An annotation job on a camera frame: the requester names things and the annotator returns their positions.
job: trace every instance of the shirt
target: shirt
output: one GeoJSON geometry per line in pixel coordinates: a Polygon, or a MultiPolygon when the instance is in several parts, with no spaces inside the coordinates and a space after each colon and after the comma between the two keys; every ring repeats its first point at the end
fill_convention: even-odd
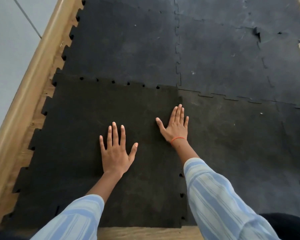
{"type": "MultiPolygon", "coordinates": [[[[189,205],[205,240],[278,240],[276,232],[200,158],[184,164],[189,205]]],[[[104,208],[98,195],[72,202],[31,240],[96,240],[104,208]]]]}

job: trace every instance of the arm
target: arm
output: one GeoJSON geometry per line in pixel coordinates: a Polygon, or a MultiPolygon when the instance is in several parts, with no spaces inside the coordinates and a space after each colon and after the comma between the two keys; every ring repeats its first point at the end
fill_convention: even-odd
{"type": "Polygon", "coordinates": [[[204,239],[276,239],[270,224],[235,193],[231,183],[214,172],[187,142],[188,121],[180,104],[172,111],[167,128],[156,118],[161,134],[171,142],[184,165],[188,200],[204,239]]]}
{"type": "Polygon", "coordinates": [[[82,198],[72,202],[59,215],[38,231],[32,240],[96,240],[97,228],[105,202],[122,175],[127,172],[134,161],[138,143],[126,152],[126,135],[121,126],[119,144],[118,130],[115,122],[108,128],[107,150],[103,137],[100,136],[102,166],[104,174],[100,180],[82,198]]]}

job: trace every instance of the bracelet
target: bracelet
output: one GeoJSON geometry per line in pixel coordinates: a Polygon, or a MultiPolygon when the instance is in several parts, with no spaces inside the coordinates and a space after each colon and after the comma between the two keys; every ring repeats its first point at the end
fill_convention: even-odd
{"type": "Polygon", "coordinates": [[[174,141],[174,140],[176,140],[176,139],[178,139],[178,138],[181,138],[181,139],[185,139],[185,140],[187,140],[186,138],[184,138],[184,137],[174,137],[171,141],[170,141],[170,144],[172,145],[172,141],[174,141]]]}

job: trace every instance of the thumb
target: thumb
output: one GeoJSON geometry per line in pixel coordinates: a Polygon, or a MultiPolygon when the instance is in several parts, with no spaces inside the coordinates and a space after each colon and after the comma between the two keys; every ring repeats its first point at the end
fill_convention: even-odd
{"type": "Polygon", "coordinates": [[[164,128],[162,121],[159,118],[156,118],[155,120],[157,122],[157,125],[159,126],[160,132],[165,131],[166,128],[164,128]]]}
{"type": "Polygon", "coordinates": [[[129,154],[129,162],[130,163],[133,163],[133,161],[134,161],[134,157],[136,156],[137,148],[138,148],[138,143],[133,144],[133,146],[131,148],[131,152],[129,154]]]}

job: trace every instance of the hand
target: hand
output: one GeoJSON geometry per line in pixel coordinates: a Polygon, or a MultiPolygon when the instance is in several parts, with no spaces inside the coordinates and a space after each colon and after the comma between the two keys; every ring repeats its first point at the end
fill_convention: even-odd
{"type": "Polygon", "coordinates": [[[184,137],[187,139],[189,117],[187,116],[184,121],[184,115],[185,109],[182,108],[182,104],[179,104],[178,107],[176,106],[173,109],[167,128],[164,128],[159,118],[155,119],[166,141],[171,142],[171,140],[176,137],[184,137]]]}
{"type": "Polygon", "coordinates": [[[120,177],[122,177],[134,161],[138,143],[135,143],[132,146],[131,152],[128,156],[126,152],[126,131],[124,126],[121,125],[121,139],[119,145],[118,130],[115,122],[112,122],[112,127],[109,126],[108,128],[107,149],[105,149],[103,144],[103,137],[100,136],[99,139],[104,173],[119,173],[120,177]]]}

